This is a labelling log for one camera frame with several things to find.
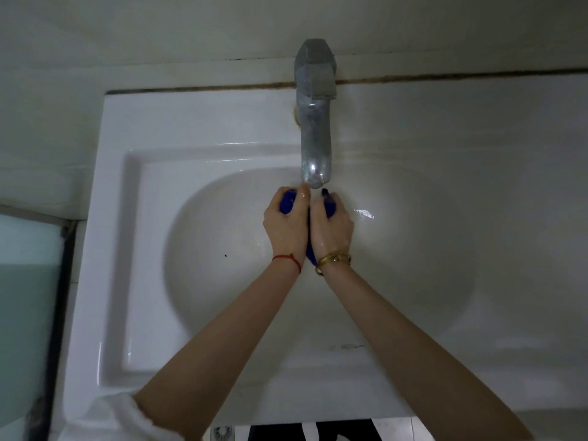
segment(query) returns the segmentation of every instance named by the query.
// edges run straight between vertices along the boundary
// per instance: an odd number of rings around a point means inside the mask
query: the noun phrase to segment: gold bangle
[[[325,255],[322,259],[315,266],[315,272],[320,276],[323,275],[322,271],[320,270],[321,267],[325,266],[329,262],[346,262],[349,265],[351,264],[351,256],[345,251],[338,251],[333,252],[331,254]]]

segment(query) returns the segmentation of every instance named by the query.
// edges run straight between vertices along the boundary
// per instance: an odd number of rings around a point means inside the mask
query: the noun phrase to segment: black pants
[[[335,441],[337,435],[349,441],[382,441],[371,419],[317,422],[320,441]],[[302,424],[251,426],[248,441],[305,441]]]

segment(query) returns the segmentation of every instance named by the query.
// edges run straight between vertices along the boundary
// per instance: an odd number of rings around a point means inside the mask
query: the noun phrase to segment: floor
[[[70,280],[70,296],[68,298],[68,308],[65,318],[65,334],[70,333],[71,320],[73,315],[73,306],[75,303],[75,296],[77,293],[77,283],[79,281],[79,268],[82,259],[82,248],[84,246],[84,236],[86,231],[86,222],[81,221],[77,226],[76,246],[73,253],[72,275]],[[62,355],[67,352],[68,344],[66,342],[62,347]],[[63,396],[63,364],[59,366],[57,387],[55,390],[55,406],[51,424],[51,435],[49,441],[54,441],[58,438],[63,425],[65,424],[61,407],[59,405]],[[376,430],[380,434],[382,441],[433,441],[433,437],[425,428],[419,418],[415,417],[398,417],[386,419],[374,419]],[[314,423],[304,423],[302,425],[306,441],[319,441],[319,434]],[[249,426],[237,426],[235,428],[235,441],[247,441],[249,436]],[[208,430],[204,437],[204,441],[210,439],[210,431]]]

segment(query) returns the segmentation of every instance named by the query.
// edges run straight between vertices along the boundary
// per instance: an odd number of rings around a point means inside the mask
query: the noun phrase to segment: hand
[[[349,251],[353,222],[338,194],[332,193],[336,210],[327,218],[323,197],[318,196],[311,203],[311,242],[317,261],[325,255],[338,251]]]
[[[280,187],[263,213],[263,227],[272,244],[273,256],[293,254],[300,265],[306,258],[308,242],[308,204],[311,190],[302,183],[296,190],[296,200],[289,214],[280,212],[280,202],[284,193],[294,187]]]

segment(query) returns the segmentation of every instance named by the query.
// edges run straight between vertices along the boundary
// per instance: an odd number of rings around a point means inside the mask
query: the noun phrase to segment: red string bracelet
[[[272,258],[272,261],[274,261],[276,258],[289,258],[289,259],[291,259],[294,263],[296,263],[296,266],[298,266],[298,275],[300,275],[300,273],[302,272],[302,266],[300,266],[300,263],[298,263],[298,260],[294,258],[294,254],[276,255],[274,258]]]

